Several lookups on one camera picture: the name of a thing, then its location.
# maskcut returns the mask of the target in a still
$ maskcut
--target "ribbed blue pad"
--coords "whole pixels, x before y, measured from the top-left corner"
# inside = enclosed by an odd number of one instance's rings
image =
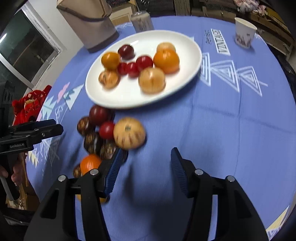
[[[179,154],[179,152],[178,153],[177,152],[178,152],[178,150],[172,149],[171,155],[170,155],[170,160],[172,163],[174,173],[177,177],[179,186],[180,186],[182,192],[187,196],[187,194],[188,194],[188,178],[187,178],[185,171],[184,171],[182,164],[181,164],[182,157]]]
[[[123,151],[122,149],[119,149],[105,179],[104,193],[106,194],[106,196],[113,191],[113,187],[114,187],[120,166],[122,164],[122,160],[123,160]]]

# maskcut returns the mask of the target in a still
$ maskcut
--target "human hand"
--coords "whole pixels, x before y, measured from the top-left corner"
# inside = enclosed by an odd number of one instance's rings
[[[19,186],[22,183],[22,161],[23,161],[23,154],[20,153],[18,155],[17,161],[13,166],[13,174],[11,176],[11,180]],[[8,173],[3,166],[0,165],[0,175],[7,178]]]

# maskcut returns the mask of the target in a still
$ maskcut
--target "plate rim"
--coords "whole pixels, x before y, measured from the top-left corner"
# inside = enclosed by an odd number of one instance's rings
[[[92,69],[93,65],[95,64],[95,62],[97,61],[98,58],[100,58],[106,51],[108,51],[108,49],[110,49],[111,47],[113,47],[115,44],[117,44],[118,42],[120,41],[123,41],[125,39],[128,39],[134,35],[141,35],[141,34],[147,34],[147,32],[170,32],[170,33],[174,33],[174,34],[177,34],[177,35],[181,35],[183,37],[186,37],[187,39],[189,39],[189,41],[193,42],[199,53],[200,53],[200,60],[197,64],[197,68],[195,69],[196,71],[190,75],[189,77],[189,80],[182,83],[181,85],[178,86],[178,88],[175,88],[175,89],[171,89],[169,91],[167,91],[163,96],[161,97],[157,97],[157,95],[154,96],[153,99],[149,99],[149,100],[144,100],[142,102],[137,102],[137,103],[134,103],[134,104],[126,104],[126,105],[120,105],[119,104],[104,104],[104,103],[101,103],[100,101],[97,101],[95,100],[91,95],[90,93],[88,92],[88,88],[87,88],[87,79],[88,79],[88,76],[89,76],[89,73],[90,73],[90,70]],[[202,63],[202,51],[200,49],[200,46],[198,45],[198,43],[196,43],[193,39],[191,39],[190,37],[188,37],[187,35],[185,34],[182,34],[182,33],[179,33],[179,32],[176,32],[176,31],[171,31],[171,30],[150,30],[150,31],[144,31],[144,32],[140,32],[140,33],[135,33],[135,34],[132,34],[132,35],[129,35],[119,41],[116,41],[115,43],[113,43],[112,45],[110,45],[108,48],[106,48],[92,63],[92,65],[90,66],[88,72],[87,72],[87,75],[86,75],[86,78],[85,78],[85,90],[86,90],[86,94],[88,96],[88,98],[95,104],[97,105],[100,105],[102,107],[105,107],[105,108],[109,108],[109,109],[118,109],[118,110],[124,110],[124,109],[133,109],[133,108],[137,108],[137,107],[141,107],[141,106],[145,106],[145,105],[149,105],[149,104],[152,104],[152,103],[155,103],[157,101],[160,101],[164,98],[167,98],[169,97],[170,95],[176,93],[177,91],[181,90],[185,85],[187,85],[189,82],[191,82],[193,80],[193,78],[197,75],[198,71],[200,70],[201,68],[201,63]]]

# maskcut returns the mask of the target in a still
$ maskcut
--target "round table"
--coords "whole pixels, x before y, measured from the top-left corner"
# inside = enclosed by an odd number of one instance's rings
[[[194,38],[202,50],[202,68],[174,95],[116,111],[115,122],[124,116],[142,122],[147,143],[129,152],[110,202],[102,206],[111,240],[182,240],[192,200],[183,195],[172,173],[173,147],[211,176],[233,175],[269,227],[289,206],[296,185],[296,108],[279,63],[258,35],[250,49],[236,45],[232,23],[177,16],[152,21],[155,29]],[[119,39],[135,33],[130,23],[117,30]],[[215,44],[221,40],[226,47]],[[84,83],[101,52],[89,54],[82,48],[42,107],[38,119],[55,119],[64,133],[29,153],[28,177],[40,199],[59,175],[73,177],[73,168],[87,155],[76,125],[93,105]],[[217,218],[213,200],[211,239]],[[81,209],[76,204],[78,237],[83,240]]]

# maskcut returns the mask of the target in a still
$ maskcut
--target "cup rim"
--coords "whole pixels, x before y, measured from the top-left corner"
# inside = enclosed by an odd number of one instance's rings
[[[236,22],[239,22],[239,23],[241,23],[241,24],[243,24],[243,25],[245,25],[245,26],[247,26],[249,28],[257,30],[257,27],[254,24],[248,22],[247,20],[244,20],[242,18],[234,18],[234,19],[235,19]]]

